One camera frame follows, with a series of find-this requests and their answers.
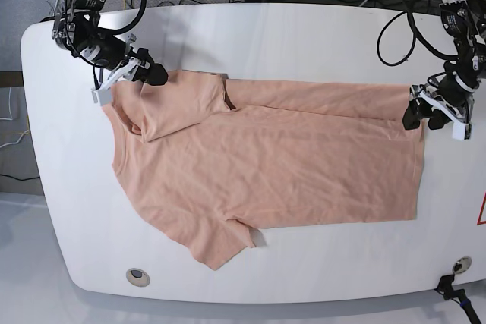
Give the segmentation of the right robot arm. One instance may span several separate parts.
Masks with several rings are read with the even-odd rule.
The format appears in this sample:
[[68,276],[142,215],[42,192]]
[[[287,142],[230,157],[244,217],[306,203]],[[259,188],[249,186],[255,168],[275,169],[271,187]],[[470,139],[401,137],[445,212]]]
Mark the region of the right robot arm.
[[162,86],[169,78],[166,69],[155,62],[145,48],[134,49],[135,38],[123,41],[118,37],[135,28],[147,8],[147,0],[140,0],[134,19],[118,29],[99,25],[100,12],[106,0],[64,0],[56,11],[52,38],[58,47],[65,49],[93,69],[95,89],[102,82],[103,71],[111,72],[110,80],[124,77],[151,86]]

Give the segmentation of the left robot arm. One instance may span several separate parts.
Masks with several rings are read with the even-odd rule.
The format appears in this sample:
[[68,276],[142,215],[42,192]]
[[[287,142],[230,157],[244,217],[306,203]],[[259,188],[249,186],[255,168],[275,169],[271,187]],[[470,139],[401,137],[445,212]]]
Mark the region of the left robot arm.
[[452,37],[455,55],[445,55],[432,46],[428,50],[444,61],[443,72],[410,88],[409,104],[402,117],[410,131],[427,120],[431,130],[451,123],[462,140],[472,130],[474,93],[485,79],[485,0],[434,0],[440,22]]

